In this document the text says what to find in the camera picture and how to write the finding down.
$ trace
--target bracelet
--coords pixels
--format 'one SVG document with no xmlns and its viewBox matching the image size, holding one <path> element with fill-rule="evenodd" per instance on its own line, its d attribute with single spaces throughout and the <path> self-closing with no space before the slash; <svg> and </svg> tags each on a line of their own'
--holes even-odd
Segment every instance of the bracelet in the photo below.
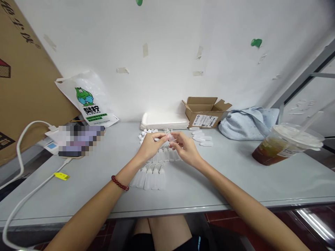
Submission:
<svg viewBox="0 0 335 251">
<path fill-rule="evenodd" d="M 125 186 L 125 185 L 122 185 L 120 182 L 117 181 L 117 179 L 115 178 L 115 175 L 112 176 L 112 181 L 118 185 L 120 188 L 122 188 L 123 190 L 125 191 L 128 191 L 129 190 L 129 187 L 128 186 Z"/>
</svg>

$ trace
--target white cable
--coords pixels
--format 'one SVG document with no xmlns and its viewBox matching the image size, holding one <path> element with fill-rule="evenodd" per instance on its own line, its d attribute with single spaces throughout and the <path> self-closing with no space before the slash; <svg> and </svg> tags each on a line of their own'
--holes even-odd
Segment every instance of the white cable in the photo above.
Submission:
<svg viewBox="0 0 335 251">
<path fill-rule="evenodd" d="M 21 144 L 21 141 L 23 139 L 23 136 L 25 135 L 25 133 L 27 132 L 27 130 L 29 129 L 29 127 L 34 124 L 34 123 L 37 123 L 37 122 L 41 122 L 41 123 L 45 123 L 49 126 L 49 129 L 51 131 L 54 131 L 56 129 L 55 126 L 52 126 L 51 124 L 45 122 L 45 121 L 41 121 L 41 120 L 37 120 L 37 121 L 33 121 L 31 123 L 29 123 L 25 129 L 23 130 L 23 132 L 21 133 L 20 135 L 20 138 L 18 139 L 17 141 L 17 145 L 16 145 L 16 152 L 17 152 L 17 158 L 18 158 L 18 162 L 20 164 L 20 173 L 15 177 L 13 178 L 12 180 L 10 180 L 9 182 L 7 182 L 6 184 L 4 184 L 3 186 L 0 187 L 0 190 L 2 188 L 4 188 L 5 186 L 7 186 L 8 184 L 12 183 L 13 181 L 15 181 L 16 179 L 20 178 L 21 175 L 23 174 L 24 172 L 24 165 L 23 165 L 23 161 L 22 161 L 22 158 L 21 158 L 21 151 L 20 151 L 20 144 Z M 71 158 L 67 158 L 64 163 L 61 165 L 61 167 L 55 172 L 59 172 L 66 164 L 68 164 L 72 159 Z M 35 192 L 37 192 L 41 187 L 43 187 L 49 180 L 51 180 L 52 178 L 54 177 L 54 175 L 51 175 L 49 178 L 47 178 L 41 185 L 39 185 L 37 188 L 35 188 L 34 190 L 32 190 L 26 197 L 24 197 L 17 205 L 16 207 L 13 209 L 13 211 L 10 213 L 7 221 L 6 221 L 6 224 L 5 224 L 5 227 L 3 228 L 3 233 L 2 233 L 2 240 L 3 242 L 10 248 L 13 248 L 13 249 L 16 249 L 16 250 L 28 250 L 28 248 L 24 248 L 24 247 L 20 247 L 20 246 L 17 246 L 15 245 L 14 243 L 11 243 L 8 238 L 7 238 L 7 230 L 8 230 L 8 227 L 10 225 L 10 222 L 13 220 L 14 216 L 16 215 L 16 213 L 20 210 L 20 208 L 23 206 L 23 204 L 31 197 L 34 195 Z"/>
<path fill-rule="evenodd" d="M 55 172 L 59 172 L 66 164 L 68 164 L 72 159 L 71 158 L 67 158 L 64 163 L 61 165 L 61 167 Z M 3 233 L 2 233 L 2 240 L 3 242 L 13 248 L 13 249 L 16 249 L 16 250 L 28 250 L 27 248 L 24 248 L 24 247 L 20 247 L 20 246 L 17 246 L 15 245 L 14 243 L 11 243 L 8 238 L 7 238 L 7 230 L 8 230 L 8 227 L 9 227 L 9 224 L 10 222 L 13 220 L 14 216 L 16 215 L 16 213 L 20 210 L 20 208 L 23 206 L 23 204 L 31 197 L 34 195 L 35 192 L 37 192 L 41 187 L 43 187 L 49 180 L 51 180 L 52 178 L 54 177 L 54 175 L 51 175 L 49 178 L 47 178 L 41 185 L 39 185 L 37 188 L 35 188 L 34 190 L 32 190 L 26 197 L 24 197 L 17 205 L 16 207 L 13 209 L 13 211 L 10 213 L 7 221 L 6 221 L 6 224 L 5 224 L 5 227 L 3 228 Z"/>
<path fill-rule="evenodd" d="M 4 188 L 5 186 L 9 185 L 10 183 L 12 183 L 13 181 L 15 181 L 15 180 L 17 180 L 18 178 L 20 178 L 21 175 L 23 174 L 23 172 L 24 172 L 24 166 L 23 166 L 23 162 L 22 162 L 22 158 L 21 158 L 21 152 L 20 152 L 21 141 L 22 141 L 22 139 L 23 139 L 23 136 L 25 135 L 25 133 L 26 133 L 27 130 L 29 129 L 29 127 L 30 127 L 32 124 L 37 123 L 37 122 L 45 123 L 45 124 L 47 124 L 49 127 L 52 127 L 52 125 L 50 125 L 49 123 L 44 122 L 44 121 L 41 121 L 41 120 L 33 121 L 33 122 L 31 122 L 29 125 L 27 125 L 27 126 L 25 127 L 25 129 L 24 129 L 23 132 L 21 133 L 20 138 L 18 139 L 18 141 L 17 141 L 17 145 L 16 145 L 17 159 L 18 159 L 18 162 L 19 162 L 19 164 L 20 164 L 20 173 L 19 173 L 17 176 L 15 176 L 15 178 L 13 178 L 12 180 L 8 181 L 6 184 L 2 185 L 2 186 L 0 187 L 0 190 L 1 190 L 2 188 Z"/>
</svg>

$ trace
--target cardboard box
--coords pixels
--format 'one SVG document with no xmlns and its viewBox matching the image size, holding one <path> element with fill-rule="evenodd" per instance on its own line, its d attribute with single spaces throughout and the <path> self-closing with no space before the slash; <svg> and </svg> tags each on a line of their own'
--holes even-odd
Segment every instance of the cardboard box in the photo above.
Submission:
<svg viewBox="0 0 335 251">
<path fill-rule="evenodd" d="M 189 120 L 189 127 L 215 128 L 221 120 L 223 113 L 232 105 L 220 100 L 215 103 L 215 97 L 188 97 L 185 114 Z"/>
<path fill-rule="evenodd" d="M 80 114 L 54 81 L 62 77 L 13 0 L 0 1 L 0 166 L 16 156 L 16 142 L 32 121 L 60 126 Z M 45 138 L 45 124 L 35 123 L 21 151 Z"/>
</svg>

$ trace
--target white plastic bag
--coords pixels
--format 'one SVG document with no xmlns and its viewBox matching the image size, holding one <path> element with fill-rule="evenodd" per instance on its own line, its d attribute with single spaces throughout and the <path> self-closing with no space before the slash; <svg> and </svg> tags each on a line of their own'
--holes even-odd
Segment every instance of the white plastic bag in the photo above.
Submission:
<svg viewBox="0 0 335 251">
<path fill-rule="evenodd" d="M 71 78 L 58 78 L 55 83 L 90 126 L 110 127 L 119 121 L 113 114 L 111 97 L 95 72 L 90 70 Z"/>
</svg>

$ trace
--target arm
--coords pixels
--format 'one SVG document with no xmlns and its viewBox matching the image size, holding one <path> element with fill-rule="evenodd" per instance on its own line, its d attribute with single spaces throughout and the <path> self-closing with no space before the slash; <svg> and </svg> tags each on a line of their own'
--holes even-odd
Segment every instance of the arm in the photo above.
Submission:
<svg viewBox="0 0 335 251">
<path fill-rule="evenodd" d="M 122 185 L 129 185 L 137 171 L 166 141 L 164 133 L 147 134 L 138 153 L 118 172 L 116 179 Z M 113 181 L 108 182 L 65 224 L 45 250 L 86 250 L 123 192 Z"/>
<path fill-rule="evenodd" d="M 194 141 L 182 132 L 172 132 L 178 144 L 171 142 L 179 156 L 208 178 L 241 219 L 276 250 L 309 250 L 272 212 L 219 173 L 198 153 Z"/>
</svg>

